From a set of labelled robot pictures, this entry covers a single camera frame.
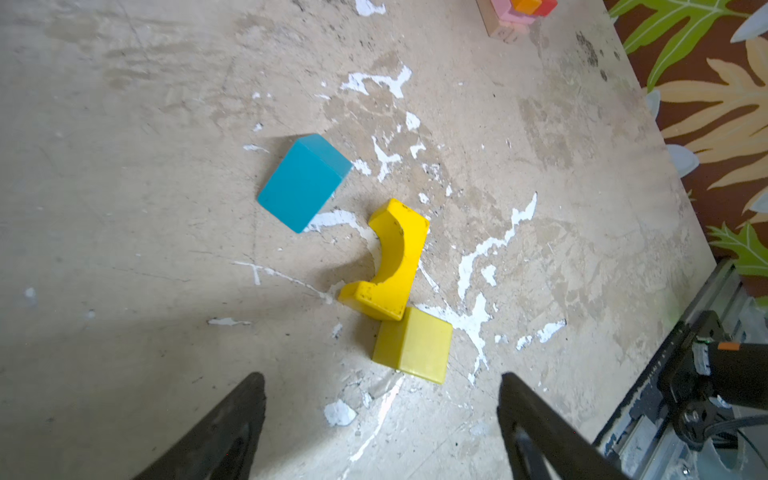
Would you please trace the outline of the natural wood block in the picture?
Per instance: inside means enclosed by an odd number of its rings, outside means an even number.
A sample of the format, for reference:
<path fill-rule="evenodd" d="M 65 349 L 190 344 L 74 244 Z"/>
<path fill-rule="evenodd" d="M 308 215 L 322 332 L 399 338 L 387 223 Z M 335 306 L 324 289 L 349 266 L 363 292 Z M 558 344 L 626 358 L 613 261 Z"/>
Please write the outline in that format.
<path fill-rule="evenodd" d="M 500 20 L 491 0 L 477 0 L 476 4 L 490 38 L 512 44 L 528 33 L 526 25 Z"/>

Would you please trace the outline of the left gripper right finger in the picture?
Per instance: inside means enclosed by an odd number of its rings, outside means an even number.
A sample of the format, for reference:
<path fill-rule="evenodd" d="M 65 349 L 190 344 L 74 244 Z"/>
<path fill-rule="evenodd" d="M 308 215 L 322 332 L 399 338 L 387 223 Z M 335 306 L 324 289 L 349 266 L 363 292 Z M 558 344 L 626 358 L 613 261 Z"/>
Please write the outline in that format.
<path fill-rule="evenodd" d="M 502 375 L 497 417 L 515 479 L 624 479 L 622 471 L 516 374 Z"/>

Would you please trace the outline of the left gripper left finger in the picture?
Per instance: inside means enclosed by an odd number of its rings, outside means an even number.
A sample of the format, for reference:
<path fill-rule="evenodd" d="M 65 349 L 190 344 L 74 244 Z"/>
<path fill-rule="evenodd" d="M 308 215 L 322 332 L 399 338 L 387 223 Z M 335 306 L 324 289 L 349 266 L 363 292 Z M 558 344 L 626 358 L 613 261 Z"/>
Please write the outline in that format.
<path fill-rule="evenodd" d="M 266 413 L 265 378 L 246 376 L 138 479 L 247 479 Z"/>

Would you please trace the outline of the orange cylinder block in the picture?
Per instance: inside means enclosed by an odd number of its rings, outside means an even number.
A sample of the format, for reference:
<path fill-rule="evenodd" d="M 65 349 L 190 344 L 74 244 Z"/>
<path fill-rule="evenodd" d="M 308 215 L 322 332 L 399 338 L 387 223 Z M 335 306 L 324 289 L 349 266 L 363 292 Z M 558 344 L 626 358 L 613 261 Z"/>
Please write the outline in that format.
<path fill-rule="evenodd" d="M 541 0 L 511 0 L 512 7 L 517 14 L 535 16 L 540 6 Z"/>

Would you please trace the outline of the red wood block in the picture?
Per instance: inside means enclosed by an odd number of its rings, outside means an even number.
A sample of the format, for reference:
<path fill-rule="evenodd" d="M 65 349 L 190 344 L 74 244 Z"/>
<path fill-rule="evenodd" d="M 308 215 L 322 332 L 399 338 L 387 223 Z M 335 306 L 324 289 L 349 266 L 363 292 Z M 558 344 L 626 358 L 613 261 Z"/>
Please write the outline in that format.
<path fill-rule="evenodd" d="M 538 7 L 533 13 L 535 17 L 547 17 L 558 6 L 557 0 L 540 0 Z"/>

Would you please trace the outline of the pink wood block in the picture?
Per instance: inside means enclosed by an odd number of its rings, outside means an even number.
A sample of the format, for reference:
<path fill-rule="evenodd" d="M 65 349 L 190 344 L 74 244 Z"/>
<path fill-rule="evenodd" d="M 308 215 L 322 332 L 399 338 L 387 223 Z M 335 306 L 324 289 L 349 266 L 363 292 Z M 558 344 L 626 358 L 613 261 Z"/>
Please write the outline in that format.
<path fill-rule="evenodd" d="M 510 0 L 491 0 L 491 5 L 500 21 L 522 25 L 531 25 L 536 18 L 518 12 Z"/>

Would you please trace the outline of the yellow cube block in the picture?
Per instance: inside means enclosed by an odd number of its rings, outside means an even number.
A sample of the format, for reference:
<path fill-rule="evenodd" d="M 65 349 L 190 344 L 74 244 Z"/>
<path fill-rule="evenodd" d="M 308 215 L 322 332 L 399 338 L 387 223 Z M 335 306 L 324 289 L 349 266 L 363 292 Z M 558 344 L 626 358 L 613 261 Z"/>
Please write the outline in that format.
<path fill-rule="evenodd" d="M 445 382 L 453 327 L 437 317 L 407 307 L 399 321 L 382 321 L 372 360 L 380 365 L 442 385 Z"/>

